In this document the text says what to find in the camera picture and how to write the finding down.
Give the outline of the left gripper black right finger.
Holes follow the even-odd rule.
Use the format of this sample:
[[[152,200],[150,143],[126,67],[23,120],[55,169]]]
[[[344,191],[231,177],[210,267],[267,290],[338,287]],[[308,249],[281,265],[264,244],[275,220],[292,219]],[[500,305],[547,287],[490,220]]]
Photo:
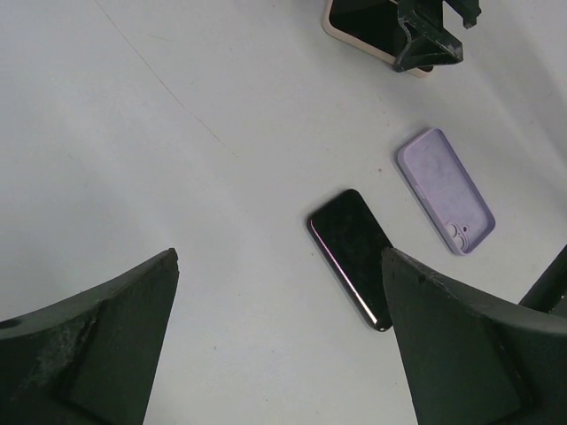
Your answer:
[[[510,303],[396,249],[382,267],[419,423],[565,423],[566,315]]]

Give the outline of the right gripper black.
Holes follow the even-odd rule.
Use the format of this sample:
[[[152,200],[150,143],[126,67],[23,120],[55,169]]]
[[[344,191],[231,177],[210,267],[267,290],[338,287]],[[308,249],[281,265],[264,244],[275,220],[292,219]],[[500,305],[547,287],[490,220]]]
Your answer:
[[[481,14],[478,0],[446,2],[461,16],[466,29],[477,25]],[[462,43],[444,28],[442,1],[399,1],[397,21],[403,31],[403,45],[394,59],[396,72],[455,65],[463,61]]]

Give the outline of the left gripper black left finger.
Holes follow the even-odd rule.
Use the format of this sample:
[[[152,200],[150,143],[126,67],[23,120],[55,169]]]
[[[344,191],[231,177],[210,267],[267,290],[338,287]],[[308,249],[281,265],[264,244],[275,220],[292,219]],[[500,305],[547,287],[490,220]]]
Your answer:
[[[1,323],[3,424],[141,424],[179,280],[168,249]]]

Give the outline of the lilac silicone phone case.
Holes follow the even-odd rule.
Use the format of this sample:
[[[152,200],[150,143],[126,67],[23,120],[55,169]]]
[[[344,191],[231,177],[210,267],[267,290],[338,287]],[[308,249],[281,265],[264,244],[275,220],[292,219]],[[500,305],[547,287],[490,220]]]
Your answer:
[[[400,147],[395,159],[453,254],[471,254],[494,230],[493,213],[441,129],[423,131]]]

